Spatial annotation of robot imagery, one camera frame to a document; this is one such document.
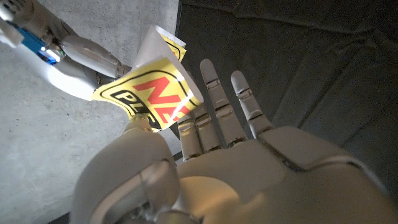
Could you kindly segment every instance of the blue component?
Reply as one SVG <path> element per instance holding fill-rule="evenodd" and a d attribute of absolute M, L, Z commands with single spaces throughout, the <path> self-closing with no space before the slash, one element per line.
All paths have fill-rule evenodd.
<path fill-rule="evenodd" d="M 43 51 L 37 52 L 37 56 L 39 56 L 43 61 L 47 62 L 50 65 L 55 65 L 57 63 L 57 60 L 55 58 L 46 54 Z"/>
<path fill-rule="evenodd" d="M 19 27 L 16 28 L 25 37 L 22 44 L 35 53 L 40 52 L 41 48 L 44 47 L 44 42 L 28 31 Z"/>

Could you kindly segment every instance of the gray concrete surface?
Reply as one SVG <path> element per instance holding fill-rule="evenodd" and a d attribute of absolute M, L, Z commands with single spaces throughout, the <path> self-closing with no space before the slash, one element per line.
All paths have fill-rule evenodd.
<path fill-rule="evenodd" d="M 175 32 L 178 0 L 40 1 L 78 34 L 130 64 L 151 24 Z M 69 211 L 84 166 L 119 136 L 125 112 L 70 96 L 0 45 L 0 223 L 47 223 Z M 161 132 L 173 153 L 180 143 Z"/>

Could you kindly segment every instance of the yellow label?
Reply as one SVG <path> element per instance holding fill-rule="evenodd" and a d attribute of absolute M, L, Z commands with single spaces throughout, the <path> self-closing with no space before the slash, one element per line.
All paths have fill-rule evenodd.
<path fill-rule="evenodd" d="M 99 87 L 91 98 L 122 107 L 129 118 L 146 114 L 153 131 L 170 127 L 200 104 L 167 58 Z"/>
<path fill-rule="evenodd" d="M 163 34 L 160 34 L 162 38 L 166 41 L 167 45 L 169 45 L 170 49 L 172 49 L 172 52 L 175 54 L 175 56 L 178 58 L 178 60 L 181 62 L 182 58 L 184 58 L 185 53 L 187 50 L 185 50 L 183 47 L 179 46 L 176 44 L 174 41 L 170 40 Z"/>

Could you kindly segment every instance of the robotic arm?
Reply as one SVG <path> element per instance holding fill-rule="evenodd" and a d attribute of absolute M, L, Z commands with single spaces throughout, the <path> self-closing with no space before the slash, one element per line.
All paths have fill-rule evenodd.
<path fill-rule="evenodd" d="M 36 0 L 0 1 L 0 41 L 49 83 L 84 100 L 131 69 Z"/>

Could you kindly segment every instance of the wrinkled fabric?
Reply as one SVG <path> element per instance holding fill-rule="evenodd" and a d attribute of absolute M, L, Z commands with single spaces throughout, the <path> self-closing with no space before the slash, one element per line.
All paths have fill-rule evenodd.
<path fill-rule="evenodd" d="M 395 25 L 385 22 L 395 18 L 382 17 L 391 14 L 386 8 L 365 0 L 185 0 L 182 63 L 206 98 L 199 64 L 213 61 L 249 134 L 230 82 L 233 71 L 242 71 L 275 126 L 295 126 L 344 147 L 398 202 L 398 44 Z"/>

